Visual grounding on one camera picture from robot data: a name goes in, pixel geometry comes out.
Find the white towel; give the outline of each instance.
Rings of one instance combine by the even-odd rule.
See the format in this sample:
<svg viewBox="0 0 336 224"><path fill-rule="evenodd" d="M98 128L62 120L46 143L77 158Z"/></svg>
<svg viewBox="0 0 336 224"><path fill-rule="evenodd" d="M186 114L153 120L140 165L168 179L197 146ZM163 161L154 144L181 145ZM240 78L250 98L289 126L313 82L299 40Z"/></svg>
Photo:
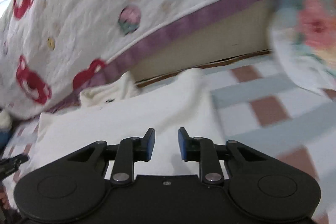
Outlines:
<svg viewBox="0 0 336 224"><path fill-rule="evenodd" d="M137 96L139 91L128 71L112 84L84 89L79 94L82 107L90 107Z"/></svg>
<svg viewBox="0 0 336 224"><path fill-rule="evenodd" d="M152 160L135 163L135 174L198 174L198 163L181 160L178 129L185 127L192 137L203 136L214 143L225 143L211 96L198 69L187 70L172 84L146 94L65 115L42 114L42 123L45 118L47 126L40 132L43 137L29 163L32 169L97 140L118 144L124 138L142 137L153 127L156 140Z"/></svg>

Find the checkered fabric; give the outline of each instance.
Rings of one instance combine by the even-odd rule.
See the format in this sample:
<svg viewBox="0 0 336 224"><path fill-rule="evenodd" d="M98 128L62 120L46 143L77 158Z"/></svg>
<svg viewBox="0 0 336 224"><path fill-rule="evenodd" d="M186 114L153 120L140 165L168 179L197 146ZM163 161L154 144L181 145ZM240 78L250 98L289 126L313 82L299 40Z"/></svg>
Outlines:
<svg viewBox="0 0 336 224"><path fill-rule="evenodd" d="M276 157L314 178L322 199L315 212L318 224L336 223L336 92L324 96L303 90L281 71L271 56L203 70L226 138ZM143 92L173 82L156 82ZM26 152L34 156L38 121L22 124L4 157ZM18 179L33 166L24 164L4 184L9 201Z"/></svg>

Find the bed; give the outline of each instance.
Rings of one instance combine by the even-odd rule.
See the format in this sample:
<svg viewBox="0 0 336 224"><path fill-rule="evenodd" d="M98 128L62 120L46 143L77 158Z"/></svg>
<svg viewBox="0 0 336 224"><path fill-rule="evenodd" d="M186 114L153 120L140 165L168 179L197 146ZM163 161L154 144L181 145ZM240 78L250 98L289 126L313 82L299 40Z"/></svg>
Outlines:
<svg viewBox="0 0 336 224"><path fill-rule="evenodd" d="M143 80L268 48L273 0L92 1L12 1L0 23L1 107L27 119L127 70Z"/></svg>
<svg viewBox="0 0 336 224"><path fill-rule="evenodd" d="M225 140L235 139L276 157L312 175L320 184L322 200L313 219L318 224L335 223L336 165L333 143L336 138L336 92L324 96L297 87L271 55L203 69ZM168 77L145 81L142 93L167 86ZM5 157L36 155L38 120L23 123L6 147ZM34 166L25 164L4 180L11 205L18 180Z"/></svg>

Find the white fabric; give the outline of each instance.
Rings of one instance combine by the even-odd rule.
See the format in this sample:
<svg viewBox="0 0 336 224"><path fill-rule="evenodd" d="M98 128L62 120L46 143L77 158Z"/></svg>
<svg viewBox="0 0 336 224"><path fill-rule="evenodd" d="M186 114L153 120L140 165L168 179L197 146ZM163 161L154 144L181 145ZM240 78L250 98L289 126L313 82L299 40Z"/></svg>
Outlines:
<svg viewBox="0 0 336 224"><path fill-rule="evenodd" d="M142 38L216 1L12 1L0 19L0 106L20 118L37 115ZM18 18L13 6L24 4ZM139 8L141 20L125 35L118 19L128 5Z"/></svg>
<svg viewBox="0 0 336 224"><path fill-rule="evenodd" d="M79 100L81 107L90 107L106 104L109 100L119 101L131 98L138 94L135 81L128 71L112 84L84 89L79 94Z"/></svg>
<svg viewBox="0 0 336 224"><path fill-rule="evenodd" d="M152 127L156 131L152 160L135 163L135 174L198 174L197 163L181 160L178 129L185 127L191 137L224 144L214 113L201 70L191 69L170 85L127 100L60 116L42 114L41 122L47 117L49 125L40 130L29 164L34 169L44 166L98 140L118 144L124 138L143 137Z"/></svg>

